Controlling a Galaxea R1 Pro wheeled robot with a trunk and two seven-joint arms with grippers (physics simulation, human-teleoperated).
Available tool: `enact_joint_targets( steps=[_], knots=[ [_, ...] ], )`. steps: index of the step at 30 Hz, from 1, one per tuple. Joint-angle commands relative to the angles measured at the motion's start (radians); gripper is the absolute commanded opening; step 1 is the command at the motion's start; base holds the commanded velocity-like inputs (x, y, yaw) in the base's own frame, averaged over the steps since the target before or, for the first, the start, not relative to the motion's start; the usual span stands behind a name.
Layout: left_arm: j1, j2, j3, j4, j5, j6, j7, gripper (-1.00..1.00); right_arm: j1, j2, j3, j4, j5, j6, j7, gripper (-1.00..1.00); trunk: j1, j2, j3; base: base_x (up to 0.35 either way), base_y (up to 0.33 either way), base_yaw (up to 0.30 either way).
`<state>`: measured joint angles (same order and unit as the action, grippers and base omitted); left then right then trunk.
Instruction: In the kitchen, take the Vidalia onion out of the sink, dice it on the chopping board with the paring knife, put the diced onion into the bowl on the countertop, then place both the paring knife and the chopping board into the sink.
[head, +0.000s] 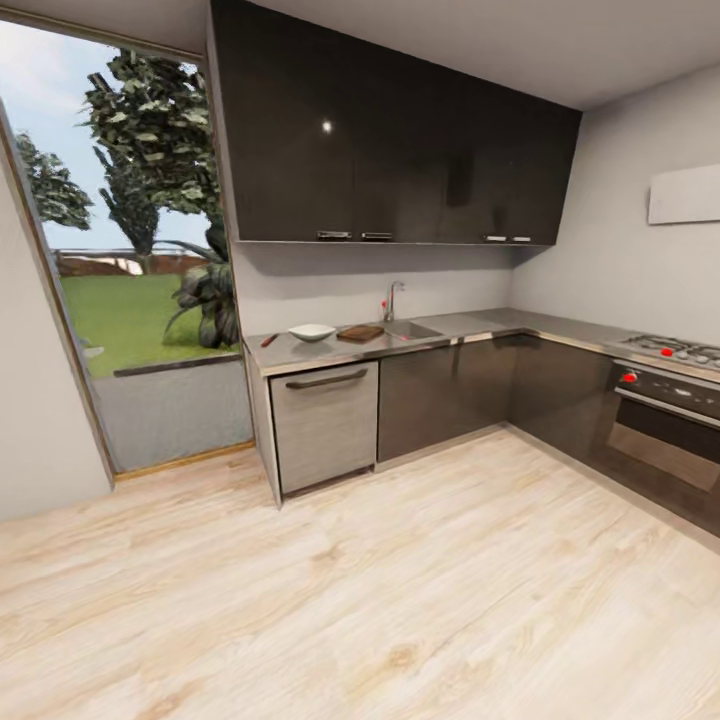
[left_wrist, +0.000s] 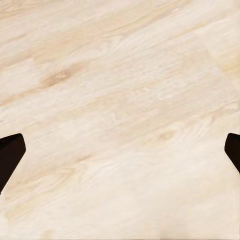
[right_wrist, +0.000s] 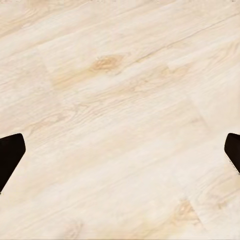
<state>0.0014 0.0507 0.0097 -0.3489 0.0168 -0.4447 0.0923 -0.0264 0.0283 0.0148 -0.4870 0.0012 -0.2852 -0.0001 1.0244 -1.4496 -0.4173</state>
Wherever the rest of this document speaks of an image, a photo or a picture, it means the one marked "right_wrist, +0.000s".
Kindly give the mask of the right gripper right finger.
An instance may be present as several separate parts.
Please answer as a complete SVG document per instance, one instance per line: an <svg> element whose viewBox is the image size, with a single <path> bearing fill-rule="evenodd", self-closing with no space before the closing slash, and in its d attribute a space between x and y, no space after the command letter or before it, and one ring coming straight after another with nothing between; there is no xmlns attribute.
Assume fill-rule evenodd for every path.
<svg viewBox="0 0 240 240"><path fill-rule="evenodd" d="M224 151L240 173L240 135L228 133Z"/></svg>

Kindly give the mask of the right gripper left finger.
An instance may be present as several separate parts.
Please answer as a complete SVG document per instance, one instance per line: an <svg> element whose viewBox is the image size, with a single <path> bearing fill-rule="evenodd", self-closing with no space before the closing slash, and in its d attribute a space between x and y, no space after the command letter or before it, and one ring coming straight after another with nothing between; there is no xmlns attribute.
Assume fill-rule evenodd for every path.
<svg viewBox="0 0 240 240"><path fill-rule="evenodd" d="M25 152L26 145L21 133L0 138L0 193Z"/></svg>

